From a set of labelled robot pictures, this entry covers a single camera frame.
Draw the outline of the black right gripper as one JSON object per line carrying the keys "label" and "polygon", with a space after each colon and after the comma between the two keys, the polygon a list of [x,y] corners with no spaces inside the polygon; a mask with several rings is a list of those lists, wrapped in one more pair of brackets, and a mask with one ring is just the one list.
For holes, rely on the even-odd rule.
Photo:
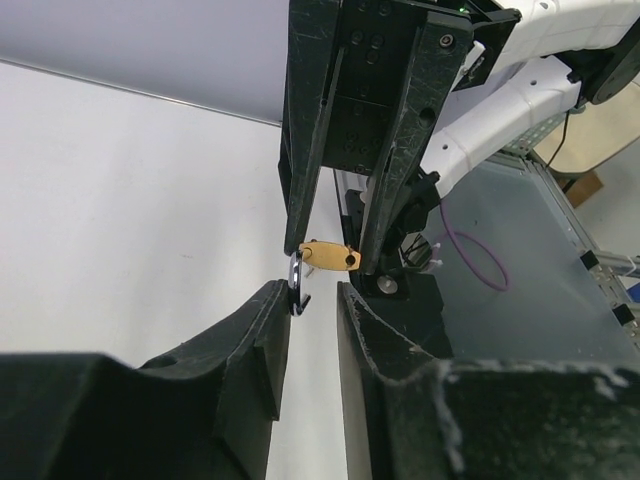
{"label": "black right gripper", "polygon": [[471,26],[484,52],[461,68],[455,91],[485,83],[520,14],[495,1],[345,1],[342,7],[344,56],[329,121],[341,3],[289,3],[278,164],[287,213],[284,252],[305,240],[322,164],[369,175],[383,144],[360,236],[360,271],[372,274],[401,190],[466,58]]}

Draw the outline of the small brass padlock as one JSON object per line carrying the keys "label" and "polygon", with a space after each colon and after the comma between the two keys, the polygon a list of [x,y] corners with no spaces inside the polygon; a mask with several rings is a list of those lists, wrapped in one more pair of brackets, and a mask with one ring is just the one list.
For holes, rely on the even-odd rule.
{"label": "small brass padlock", "polygon": [[312,269],[328,271],[357,271],[361,265],[361,254],[347,245],[310,241],[301,243],[290,256],[288,278],[288,300],[290,313],[301,316],[311,300],[302,294],[302,265]]}

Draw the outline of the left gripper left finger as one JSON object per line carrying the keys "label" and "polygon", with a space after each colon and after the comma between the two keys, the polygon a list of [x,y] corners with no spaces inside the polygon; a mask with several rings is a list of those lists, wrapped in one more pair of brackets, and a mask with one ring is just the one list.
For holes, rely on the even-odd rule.
{"label": "left gripper left finger", "polygon": [[5,479],[262,479],[291,317],[282,280],[172,350],[1,358]]}

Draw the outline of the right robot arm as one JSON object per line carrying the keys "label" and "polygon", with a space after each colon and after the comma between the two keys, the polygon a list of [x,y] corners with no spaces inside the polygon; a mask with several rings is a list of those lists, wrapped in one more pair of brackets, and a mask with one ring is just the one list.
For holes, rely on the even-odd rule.
{"label": "right robot arm", "polygon": [[284,251],[304,242],[322,167],[365,175],[372,274],[418,171],[440,196],[536,124],[639,70],[635,1],[293,1],[279,170]]}

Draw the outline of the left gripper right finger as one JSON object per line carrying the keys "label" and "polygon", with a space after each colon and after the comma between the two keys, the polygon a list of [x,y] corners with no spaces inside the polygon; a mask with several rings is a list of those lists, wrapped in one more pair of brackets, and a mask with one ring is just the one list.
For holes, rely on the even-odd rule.
{"label": "left gripper right finger", "polygon": [[352,479],[635,479],[639,373],[590,362],[441,360],[337,287]]}

